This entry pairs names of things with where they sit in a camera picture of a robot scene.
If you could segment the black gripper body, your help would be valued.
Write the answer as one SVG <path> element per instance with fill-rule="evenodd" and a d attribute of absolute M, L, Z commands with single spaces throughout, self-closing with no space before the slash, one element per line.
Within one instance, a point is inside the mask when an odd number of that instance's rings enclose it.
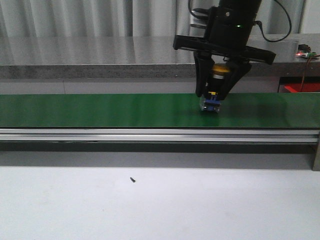
<path fill-rule="evenodd" d="M 260 0 L 221 0 L 208 10 L 203 37 L 176 35 L 173 48 L 272 64 L 275 53 L 247 46 L 260 5 Z"/>

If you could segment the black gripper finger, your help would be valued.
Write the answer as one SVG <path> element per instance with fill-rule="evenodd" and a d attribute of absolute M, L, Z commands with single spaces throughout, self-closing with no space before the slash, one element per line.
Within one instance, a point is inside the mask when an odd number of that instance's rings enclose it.
<path fill-rule="evenodd" d="M 248 61 L 232 60 L 226 63 L 230 72 L 226 74 L 224 82 L 218 92 L 218 100 L 224 100 L 236 83 L 245 76 L 252 68 Z"/>
<path fill-rule="evenodd" d="M 202 51 L 195 51 L 193 53 L 196 71 L 196 88 L 195 94 L 201 97 L 206 88 L 207 80 L 212 75 L 212 68 L 215 62 L 212 59 L 212 55 Z"/>

